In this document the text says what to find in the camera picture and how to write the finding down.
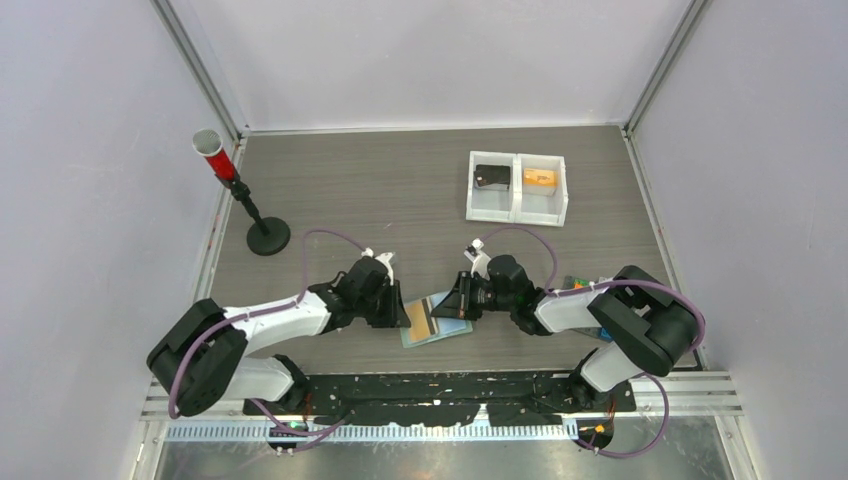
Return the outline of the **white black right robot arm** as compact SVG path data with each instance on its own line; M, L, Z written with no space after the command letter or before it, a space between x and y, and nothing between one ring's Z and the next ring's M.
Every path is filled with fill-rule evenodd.
M476 321L505 312L529 335L599 327L608 344L590 352L569 376L574 403L596 410L619 384L639 375L665 376L703 338L703 315L683 296L630 265L608 281L546 290L511 255L492 258L486 272L461 271L436 317Z

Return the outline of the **green card holder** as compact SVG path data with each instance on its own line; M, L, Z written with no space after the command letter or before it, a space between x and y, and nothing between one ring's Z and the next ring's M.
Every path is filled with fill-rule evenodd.
M428 298L431 301L431 309L432 309L435 305L440 303L445 298L445 296L447 294L448 294L447 292L439 292L439 293L434 293L434 294L431 294L431 295L429 295L427 297L423 297L423 298ZM403 347L404 348L414 348L414 347L417 347L417 346L421 346L421 345L432 343L432 342L435 342L435 341L455 337L455 336L458 336L458 335L469 334L473 331L473 326L472 326L471 321L454 319L454 318L436 318L436 317L433 317L433 318L436 321L436 324L438 326L438 333L435 335L434 338L432 338L430 341L420 343L420 344L417 344L417 345L408 345L405 341L405 337L406 337L405 330L407 328L402 328L401 329L401 341L402 341Z

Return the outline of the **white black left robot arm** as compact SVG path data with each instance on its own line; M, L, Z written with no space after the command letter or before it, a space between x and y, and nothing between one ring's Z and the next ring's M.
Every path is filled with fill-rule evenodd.
M210 298L192 304L146 360L168 394L169 416L196 416L221 400L269 401L284 414L298 412L307 398L302 371L284 355L260 359L254 352L339 331L356 319L372 328L409 326L395 257L367 251L335 279L282 300L227 308Z

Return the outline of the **white two-compartment bin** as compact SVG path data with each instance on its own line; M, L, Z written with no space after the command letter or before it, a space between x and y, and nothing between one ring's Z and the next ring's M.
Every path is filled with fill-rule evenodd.
M525 194L524 168L558 172L552 196ZM468 155L465 218L469 221L562 227L569 205L562 156L471 151Z

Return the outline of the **orange credit card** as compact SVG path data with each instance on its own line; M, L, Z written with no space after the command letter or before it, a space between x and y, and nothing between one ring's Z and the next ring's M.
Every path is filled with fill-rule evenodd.
M430 341L438 333L436 321L431 316L431 301L422 298L405 305L410 326L405 330L408 345L417 345Z

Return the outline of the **orange box in bin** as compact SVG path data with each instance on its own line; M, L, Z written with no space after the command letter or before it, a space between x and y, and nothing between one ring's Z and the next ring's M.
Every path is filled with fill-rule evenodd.
M558 172L555 170L524 168L522 171L522 190L525 194L552 196L558 185Z

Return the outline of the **red microphone on stand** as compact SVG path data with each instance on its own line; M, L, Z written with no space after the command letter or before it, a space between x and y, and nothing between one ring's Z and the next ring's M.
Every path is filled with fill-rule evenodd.
M253 224L246 233L249 250L259 256L271 256L281 252L291 239L289 225L282 219L263 217L251 198L248 185L224 149L221 135L213 129L204 128L192 136L192 146L214 172L219 182L230 192L232 198L242 205Z

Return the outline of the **aluminium front rail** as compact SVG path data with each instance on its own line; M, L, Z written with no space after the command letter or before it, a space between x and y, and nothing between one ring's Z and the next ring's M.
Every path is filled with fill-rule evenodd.
M654 382L640 377L631 382L625 395L635 402L635 410L626 412L616 408L614 423L621 427L626 420L641 419L659 426L665 416L734 417L744 414L730 378L722 372L682 372L662 381ZM235 406L227 401L215 407L206 417L193 420L169 421L157 415L164 410L154 407L155 414L148 420L162 427L161 437L176 442L283 442L306 443L318 436L322 426L309 422L311 434L297 437L277 430L267 417L238 416L230 413ZM426 426L422 423L400 426L390 422L382 426L347 423L325 437L325 443L376 443L376 442L462 442L462 441L515 441L515 440L577 440L580 434L589 434L607 417L605 413L556 414L552 420L517 421L497 420L482 404L471 409L461 421L449 426Z

